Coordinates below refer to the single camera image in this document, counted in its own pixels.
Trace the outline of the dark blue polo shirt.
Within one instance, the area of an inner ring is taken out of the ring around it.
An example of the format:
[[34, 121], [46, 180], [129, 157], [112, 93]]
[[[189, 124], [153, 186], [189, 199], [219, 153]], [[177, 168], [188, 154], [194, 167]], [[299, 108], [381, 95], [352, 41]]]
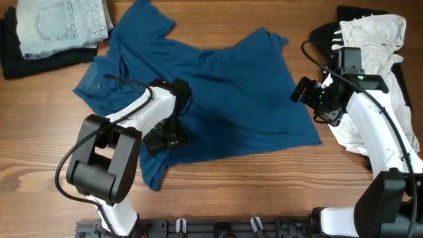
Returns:
[[155, 156], [140, 152], [151, 190], [178, 163], [321, 143], [306, 107], [290, 99], [295, 83], [282, 57], [284, 37], [259, 28], [229, 48], [201, 50], [169, 39], [173, 27], [150, 2], [136, 1], [112, 31], [107, 54], [93, 60], [74, 90], [107, 116], [137, 98], [123, 78], [188, 82], [193, 101], [180, 119], [188, 143]]

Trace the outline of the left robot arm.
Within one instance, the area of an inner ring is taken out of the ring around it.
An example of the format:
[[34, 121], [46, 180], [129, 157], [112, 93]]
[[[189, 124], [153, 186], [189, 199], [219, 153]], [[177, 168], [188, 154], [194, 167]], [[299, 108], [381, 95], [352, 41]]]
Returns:
[[182, 147], [186, 134], [178, 119], [192, 103], [188, 82], [156, 79], [138, 99], [106, 117], [91, 114], [82, 123], [77, 143], [59, 162], [68, 163], [66, 181], [96, 207], [100, 219], [76, 225], [76, 237], [146, 237], [128, 193], [134, 183], [141, 144], [156, 155]]

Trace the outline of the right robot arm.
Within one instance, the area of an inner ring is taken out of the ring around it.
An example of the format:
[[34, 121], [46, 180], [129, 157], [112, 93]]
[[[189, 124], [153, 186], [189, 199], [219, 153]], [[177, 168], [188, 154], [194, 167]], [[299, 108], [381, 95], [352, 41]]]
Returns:
[[421, 237], [422, 160], [395, 117], [388, 87], [381, 76], [365, 73], [359, 48], [341, 48], [332, 57], [334, 67], [323, 67], [332, 83], [303, 77], [290, 99], [312, 108], [320, 124], [338, 126], [349, 116], [363, 139], [373, 181], [353, 207], [315, 208], [307, 234]]

